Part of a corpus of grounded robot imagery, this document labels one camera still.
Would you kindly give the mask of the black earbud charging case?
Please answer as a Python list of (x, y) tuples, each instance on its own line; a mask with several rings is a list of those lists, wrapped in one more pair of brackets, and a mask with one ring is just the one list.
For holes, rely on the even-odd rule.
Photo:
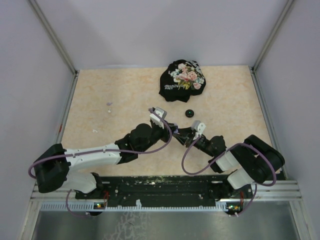
[(187, 118), (192, 118), (192, 117), (194, 117), (194, 115), (195, 115), (195, 112), (194, 112), (192, 109), (187, 109), (187, 110), (185, 111), (185, 116), (186, 116)]

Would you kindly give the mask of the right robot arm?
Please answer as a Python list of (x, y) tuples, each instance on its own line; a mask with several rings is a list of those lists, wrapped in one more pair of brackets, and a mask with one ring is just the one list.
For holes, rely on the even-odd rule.
[[(273, 186), (277, 181), (276, 172), (285, 164), (281, 153), (254, 134), (230, 148), (226, 147), (222, 135), (207, 139), (204, 135), (196, 136), (196, 131), (190, 127), (178, 129), (173, 137), (187, 148), (181, 160), (181, 168), (187, 175), (196, 176), (209, 168), (219, 174), (233, 170), (223, 185), (223, 192), (229, 198), (235, 198), (248, 184)], [(193, 147), (211, 159), (203, 169), (189, 172), (185, 168), (185, 160)]]

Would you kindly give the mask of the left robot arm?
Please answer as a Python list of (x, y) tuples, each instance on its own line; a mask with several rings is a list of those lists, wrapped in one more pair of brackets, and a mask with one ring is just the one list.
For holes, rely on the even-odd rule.
[(102, 165), (120, 165), (136, 160), (139, 155), (162, 150), (150, 150), (158, 141), (169, 144), (177, 125), (164, 121), (141, 123), (122, 139), (100, 147), (65, 149), (57, 143), (48, 148), (28, 169), (36, 179), (40, 193), (54, 192), (60, 188), (88, 194), (97, 199), (103, 195), (104, 186), (97, 173), (82, 173), (82, 169)]

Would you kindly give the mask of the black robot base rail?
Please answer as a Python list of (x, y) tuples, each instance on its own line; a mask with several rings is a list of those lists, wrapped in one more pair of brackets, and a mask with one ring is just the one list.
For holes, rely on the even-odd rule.
[(77, 191), (77, 200), (106, 201), (108, 207), (216, 207), (218, 201), (240, 202), (253, 196), (247, 184), (238, 190), (226, 175), (107, 176), (90, 193)]

